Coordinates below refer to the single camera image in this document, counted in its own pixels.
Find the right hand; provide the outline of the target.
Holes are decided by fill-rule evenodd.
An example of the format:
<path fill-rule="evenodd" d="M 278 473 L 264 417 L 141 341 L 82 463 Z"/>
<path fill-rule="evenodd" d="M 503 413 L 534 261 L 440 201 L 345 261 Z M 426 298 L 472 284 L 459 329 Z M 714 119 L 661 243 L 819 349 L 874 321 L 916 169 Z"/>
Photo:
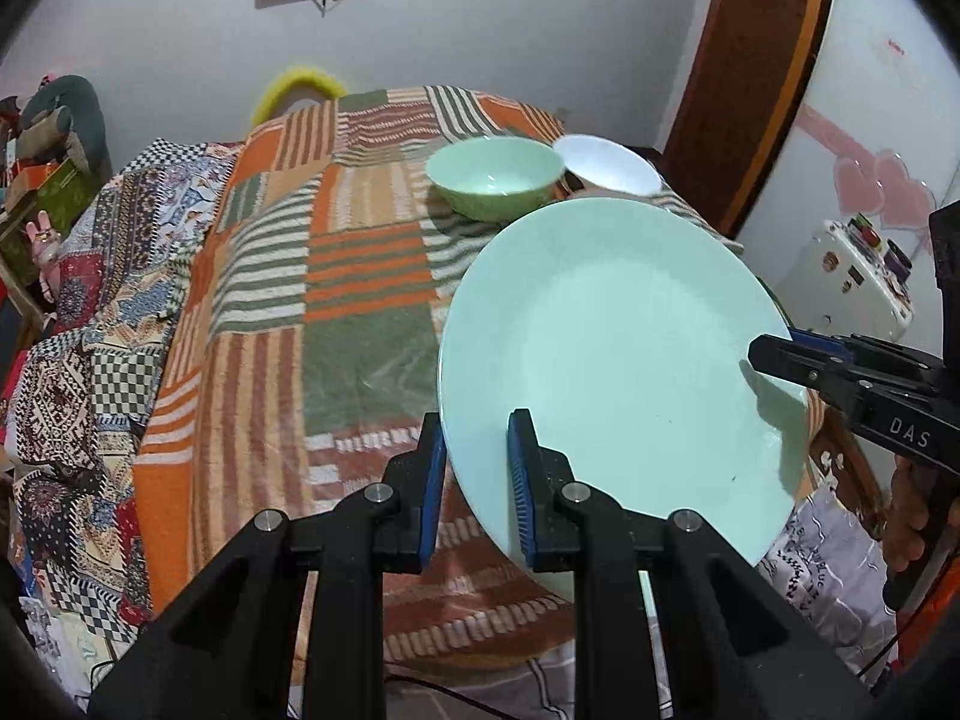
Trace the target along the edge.
<path fill-rule="evenodd" d="M 890 571 L 900 574 L 924 553 L 921 532 L 928 523 L 928 507 L 914 486 L 913 464 L 903 457 L 896 459 L 890 488 L 890 510 L 882 535 L 882 554 Z"/>

